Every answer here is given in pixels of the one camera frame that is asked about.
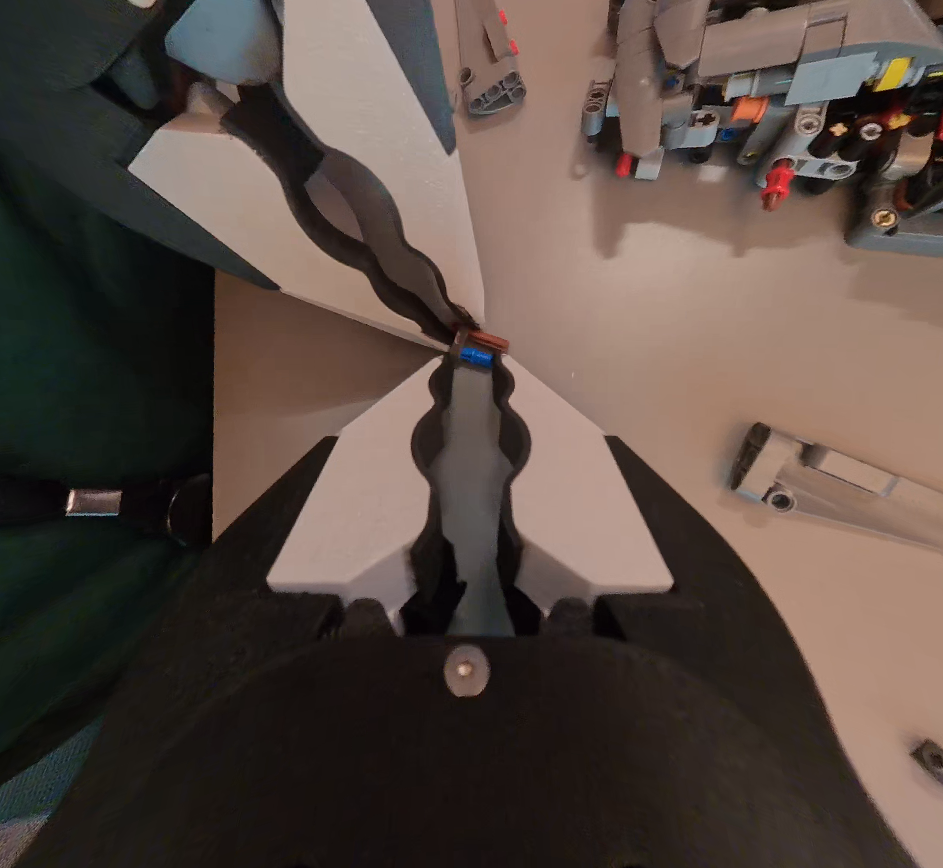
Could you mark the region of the grey lego wing piece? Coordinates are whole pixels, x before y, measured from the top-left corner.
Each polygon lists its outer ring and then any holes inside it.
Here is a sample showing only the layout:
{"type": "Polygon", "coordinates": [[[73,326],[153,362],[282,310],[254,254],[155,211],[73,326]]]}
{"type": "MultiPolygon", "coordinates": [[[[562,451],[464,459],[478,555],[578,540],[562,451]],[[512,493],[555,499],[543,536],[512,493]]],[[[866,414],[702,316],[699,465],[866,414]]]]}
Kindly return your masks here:
{"type": "Polygon", "coordinates": [[[495,0],[454,0],[454,6],[457,81],[469,117],[485,118],[522,104],[526,86],[495,0]]]}

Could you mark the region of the grey black lego spaceship model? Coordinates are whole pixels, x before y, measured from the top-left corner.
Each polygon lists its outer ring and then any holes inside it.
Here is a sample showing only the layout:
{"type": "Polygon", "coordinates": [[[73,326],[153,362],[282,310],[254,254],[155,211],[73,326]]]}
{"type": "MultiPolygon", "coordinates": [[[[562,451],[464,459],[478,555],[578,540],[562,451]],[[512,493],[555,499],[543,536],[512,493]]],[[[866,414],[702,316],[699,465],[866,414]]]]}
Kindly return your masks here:
{"type": "Polygon", "coordinates": [[[845,242],[940,258],[942,0],[608,0],[583,139],[653,181],[736,150],[762,207],[849,184],[845,242]]]}

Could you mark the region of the grey lego wing dark connector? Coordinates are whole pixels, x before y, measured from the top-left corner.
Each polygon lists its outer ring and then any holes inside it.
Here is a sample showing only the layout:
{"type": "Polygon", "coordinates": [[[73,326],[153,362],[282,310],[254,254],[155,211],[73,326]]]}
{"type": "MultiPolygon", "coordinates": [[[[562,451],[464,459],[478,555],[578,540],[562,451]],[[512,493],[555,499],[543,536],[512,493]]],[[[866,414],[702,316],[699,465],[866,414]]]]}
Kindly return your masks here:
{"type": "Polygon", "coordinates": [[[940,491],[763,423],[747,432],[729,488],[781,515],[942,550],[940,491]]]}

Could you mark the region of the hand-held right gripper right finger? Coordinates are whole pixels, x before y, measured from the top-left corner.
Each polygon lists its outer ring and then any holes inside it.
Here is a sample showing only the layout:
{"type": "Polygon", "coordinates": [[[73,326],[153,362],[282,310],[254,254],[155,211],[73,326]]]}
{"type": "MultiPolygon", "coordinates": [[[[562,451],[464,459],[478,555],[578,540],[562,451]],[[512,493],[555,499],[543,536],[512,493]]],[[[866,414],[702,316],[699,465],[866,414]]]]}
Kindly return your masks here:
{"type": "Polygon", "coordinates": [[[501,487],[497,570],[514,628],[556,604],[674,584],[603,431],[511,357],[492,371],[501,487]]]}

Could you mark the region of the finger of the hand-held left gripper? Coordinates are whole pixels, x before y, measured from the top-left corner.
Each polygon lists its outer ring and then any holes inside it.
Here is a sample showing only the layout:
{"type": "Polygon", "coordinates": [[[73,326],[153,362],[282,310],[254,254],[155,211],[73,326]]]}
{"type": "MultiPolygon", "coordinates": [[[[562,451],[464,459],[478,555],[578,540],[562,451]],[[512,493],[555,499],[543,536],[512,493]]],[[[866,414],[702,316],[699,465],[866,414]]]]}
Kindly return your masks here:
{"type": "Polygon", "coordinates": [[[483,326],[461,161],[443,147],[368,2],[283,3],[285,96],[324,150],[324,178],[360,239],[442,324],[483,326]]]}
{"type": "Polygon", "coordinates": [[[371,177],[317,144],[272,85],[194,84],[128,171],[277,290],[446,349],[454,309],[371,177]]]}

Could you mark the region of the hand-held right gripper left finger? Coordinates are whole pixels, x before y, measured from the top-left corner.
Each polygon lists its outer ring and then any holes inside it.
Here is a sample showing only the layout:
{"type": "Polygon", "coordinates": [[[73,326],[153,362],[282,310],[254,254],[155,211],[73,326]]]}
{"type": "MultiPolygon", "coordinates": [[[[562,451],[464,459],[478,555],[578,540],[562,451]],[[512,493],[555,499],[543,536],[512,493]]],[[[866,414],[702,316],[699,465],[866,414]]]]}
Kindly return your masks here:
{"type": "Polygon", "coordinates": [[[379,603],[395,626],[445,631],[466,589],[433,468],[454,363],[434,358],[336,438],[272,565],[275,592],[379,603]]]}

